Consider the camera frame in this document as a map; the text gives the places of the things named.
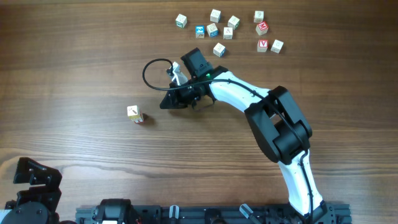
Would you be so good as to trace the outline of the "red sided base block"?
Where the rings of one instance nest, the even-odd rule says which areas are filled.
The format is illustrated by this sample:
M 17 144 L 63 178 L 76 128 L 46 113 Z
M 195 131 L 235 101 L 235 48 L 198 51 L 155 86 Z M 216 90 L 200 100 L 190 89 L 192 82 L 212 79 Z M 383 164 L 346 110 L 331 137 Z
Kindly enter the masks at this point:
M 142 123 L 144 122 L 144 120 L 141 119 L 141 118 L 139 118 L 139 119 L 135 119 L 134 122 L 135 122 L 136 124 L 142 124 Z

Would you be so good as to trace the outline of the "yellow sided picture block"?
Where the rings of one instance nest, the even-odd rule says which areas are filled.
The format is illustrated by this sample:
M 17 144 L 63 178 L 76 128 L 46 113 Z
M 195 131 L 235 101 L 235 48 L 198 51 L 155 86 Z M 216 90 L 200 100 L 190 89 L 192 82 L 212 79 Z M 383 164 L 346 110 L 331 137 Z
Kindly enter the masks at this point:
M 137 105 L 132 105 L 127 107 L 127 116 L 130 119 L 131 116 L 141 116 L 142 113 Z

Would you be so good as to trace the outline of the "blue P letter block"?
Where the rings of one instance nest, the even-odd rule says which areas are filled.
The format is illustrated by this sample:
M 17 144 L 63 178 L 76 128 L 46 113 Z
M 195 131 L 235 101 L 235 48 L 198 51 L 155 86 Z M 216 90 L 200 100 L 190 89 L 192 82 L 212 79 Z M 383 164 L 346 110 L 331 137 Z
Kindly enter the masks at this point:
M 225 53 L 225 50 L 226 47 L 224 45 L 222 45 L 221 43 L 217 43 L 213 48 L 213 53 L 218 57 L 222 57 Z

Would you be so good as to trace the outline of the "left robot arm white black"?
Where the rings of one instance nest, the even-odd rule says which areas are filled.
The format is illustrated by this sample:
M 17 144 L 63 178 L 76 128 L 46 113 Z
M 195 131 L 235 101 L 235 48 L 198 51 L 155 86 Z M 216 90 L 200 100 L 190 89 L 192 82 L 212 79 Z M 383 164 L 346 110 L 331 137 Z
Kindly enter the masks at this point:
M 1 223 L 118 223 L 138 224 L 141 216 L 127 199 L 106 199 L 93 208 L 79 208 L 74 221 L 61 221 L 56 212 L 62 192 L 59 170 L 44 166 L 29 157 L 17 163 L 14 184 L 30 184 L 17 193 L 16 200 L 6 202 Z

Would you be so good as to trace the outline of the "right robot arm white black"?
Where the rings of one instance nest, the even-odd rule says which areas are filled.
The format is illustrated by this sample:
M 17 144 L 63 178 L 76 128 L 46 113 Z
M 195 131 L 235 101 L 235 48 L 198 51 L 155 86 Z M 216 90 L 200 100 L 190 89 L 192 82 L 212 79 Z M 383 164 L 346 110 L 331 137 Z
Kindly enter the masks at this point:
M 212 67 L 199 49 L 182 58 L 191 77 L 187 78 L 177 62 L 166 73 L 170 88 L 160 103 L 162 109 L 196 106 L 204 97 L 227 103 L 244 113 L 262 153 L 280 167 L 287 185 L 289 203 L 307 223 L 323 203 L 310 168 L 312 129 L 290 92 L 278 86 L 258 88 L 222 66 Z

